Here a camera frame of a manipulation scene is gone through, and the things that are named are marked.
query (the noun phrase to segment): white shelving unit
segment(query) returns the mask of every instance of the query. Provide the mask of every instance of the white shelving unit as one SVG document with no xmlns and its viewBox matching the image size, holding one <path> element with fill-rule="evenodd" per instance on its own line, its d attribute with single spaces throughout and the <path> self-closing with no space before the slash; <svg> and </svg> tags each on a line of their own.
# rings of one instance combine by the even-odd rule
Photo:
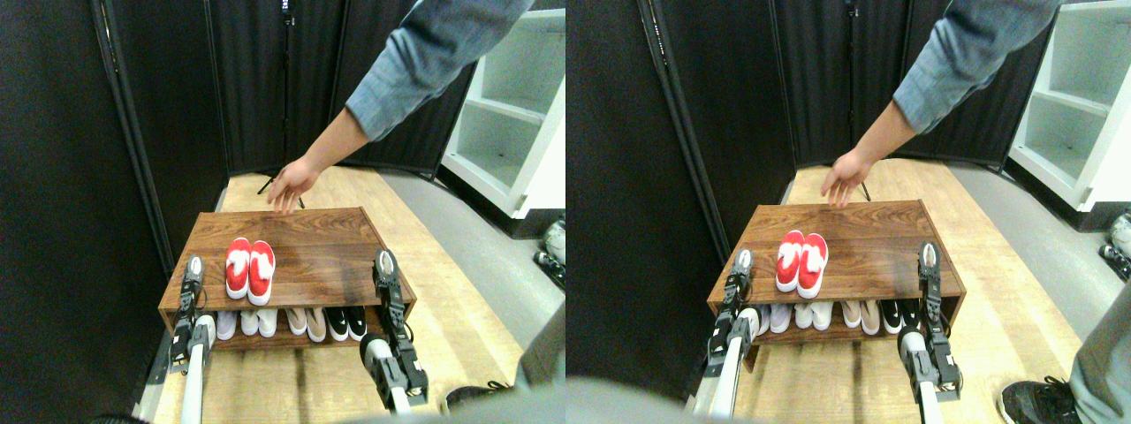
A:
<svg viewBox="0 0 1131 424">
<path fill-rule="evenodd" d="M 480 59 L 441 163 L 511 218 L 566 208 L 566 9 L 524 14 Z"/>
<path fill-rule="evenodd" d="M 1076 210 L 1131 200 L 1131 0 L 1064 5 L 1009 157 Z"/>
</svg>

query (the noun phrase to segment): black sneaker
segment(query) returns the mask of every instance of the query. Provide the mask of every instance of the black sneaker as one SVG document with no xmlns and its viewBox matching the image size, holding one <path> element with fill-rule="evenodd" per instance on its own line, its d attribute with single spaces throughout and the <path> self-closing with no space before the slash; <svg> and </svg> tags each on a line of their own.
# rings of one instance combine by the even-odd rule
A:
<svg viewBox="0 0 1131 424">
<path fill-rule="evenodd" d="M 899 301 L 899 317 L 904 319 L 904 326 L 918 329 L 918 302 L 917 298 L 905 298 Z"/>
<path fill-rule="evenodd" d="M 347 334 L 349 332 L 349 325 L 346 323 L 346 309 L 345 308 L 327 308 L 326 309 L 326 323 L 330 328 L 330 336 L 335 340 L 345 340 Z"/>
<path fill-rule="evenodd" d="M 1068 382 L 1046 377 L 1045 382 L 1009 384 L 998 398 L 998 412 L 1009 424 L 1076 424 L 1076 397 Z"/>
<path fill-rule="evenodd" d="M 464 403 L 474 403 L 473 399 L 489 398 L 511 389 L 513 388 L 494 380 L 487 381 L 487 387 L 464 386 L 448 392 L 443 398 L 443 409 L 447 414 L 451 414 L 452 408 L 459 408 Z"/>
<path fill-rule="evenodd" d="M 883 317 L 883 329 L 890 334 L 898 334 L 904 328 L 904 320 L 899 317 L 899 303 L 896 301 L 880 301 L 880 317 Z"/>
<path fill-rule="evenodd" d="M 365 308 L 346 308 L 346 320 L 349 323 L 349 338 L 361 341 L 361 338 L 365 336 Z"/>
</svg>

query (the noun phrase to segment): pant leg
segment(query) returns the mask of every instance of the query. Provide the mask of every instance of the pant leg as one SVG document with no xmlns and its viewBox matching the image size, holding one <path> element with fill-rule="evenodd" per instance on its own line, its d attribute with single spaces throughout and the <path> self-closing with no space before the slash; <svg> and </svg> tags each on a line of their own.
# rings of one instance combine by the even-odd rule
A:
<svg viewBox="0 0 1131 424">
<path fill-rule="evenodd" d="M 1077 352 L 1069 386 L 1085 423 L 1131 423 L 1131 285 Z"/>
<path fill-rule="evenodd" d="M 566 303 L 558 308 L 518 360 L 515 386 L 525 389 L 566 379 Z"/>
</svg>

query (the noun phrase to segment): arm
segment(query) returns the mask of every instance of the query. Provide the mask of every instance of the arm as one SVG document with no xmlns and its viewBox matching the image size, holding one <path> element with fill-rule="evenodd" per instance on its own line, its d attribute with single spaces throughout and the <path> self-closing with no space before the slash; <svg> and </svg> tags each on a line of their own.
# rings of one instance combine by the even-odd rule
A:
<svg viewBox="0 0 1131 424">
<path fill-rule="evenodd" d="M 383 138 L 421 104 L 441 95 L 464 67 L 502 41 L 530 3 L 425 0 L 413 7 L 346 109 L 305 155 L 276 176 L 267 202 L 277 211 L 293 210 L 322 171 Z"/>
<path fill-rule="evenodd" d="M 1033 41 L 1057 6 L 1060 1 L 1047 0 L 955 0 L 934 24 L 892 102 L 832 165 L 821 196 L 829 194 L 829 205 L 847 205 L 872 164 L 934 129 L 966 97 L 988 86 L 1005 55 Z"/>
</svg>

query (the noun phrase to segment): sleeve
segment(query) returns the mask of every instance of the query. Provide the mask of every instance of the sleeve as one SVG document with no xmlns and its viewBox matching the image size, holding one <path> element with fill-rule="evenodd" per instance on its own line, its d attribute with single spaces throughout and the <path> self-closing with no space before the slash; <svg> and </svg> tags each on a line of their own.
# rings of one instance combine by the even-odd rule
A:
<svg viewBox="0 0 1131 424">
<path fill-rule="evenodd" d="M 953 0 L 892 96 L 915 132 L 931 131 L 972 93 L 988 86 L 1005 55 L 1033 41 L 1060 3 Z"/>
<path fill-rule="evenodd" d="M 443 93 L 460 69 L 510 32 L 533 0 L 422 0 L 346 101 L 370 141 Z"/>
</svg>

